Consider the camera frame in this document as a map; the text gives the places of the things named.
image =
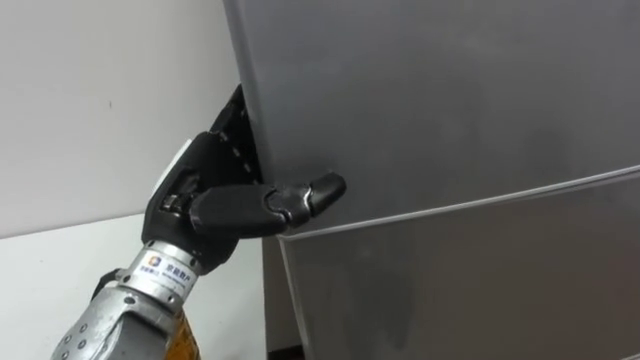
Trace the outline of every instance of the gray refrigerator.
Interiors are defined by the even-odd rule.
[[[308,359],[640,353],[640,2],[225,0]]]

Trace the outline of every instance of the refrigerator door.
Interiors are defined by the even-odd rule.
[[[225,5],[266,178],[349,184],[283,245],[309,356],[640,351],[633,210],[584,191],[421,213],[640,164],[640,3]]]

